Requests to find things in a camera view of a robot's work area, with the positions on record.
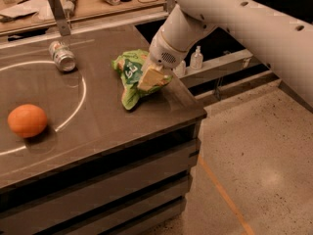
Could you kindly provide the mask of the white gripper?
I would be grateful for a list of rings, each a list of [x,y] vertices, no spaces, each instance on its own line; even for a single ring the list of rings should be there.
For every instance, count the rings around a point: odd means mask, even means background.
[[[167,83],[167,76],[161,70],[150,66],[152,63],[167,69],[174,69],[187,56],[188,49],[180,50],[169,43],[163,32],[159,30],[151,42],[149,52],[150,55],[147,56],[142,65],[141,71],[144,73],[137,86],[142,91],[149,91],[155,86],[163,86]]]

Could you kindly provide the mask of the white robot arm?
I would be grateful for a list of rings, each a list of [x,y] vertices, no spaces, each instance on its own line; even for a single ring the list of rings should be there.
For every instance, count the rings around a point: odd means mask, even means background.
[[[176,68],[217,27],[313,106],[313,25],[252,0],[175,0],[144,66]]]

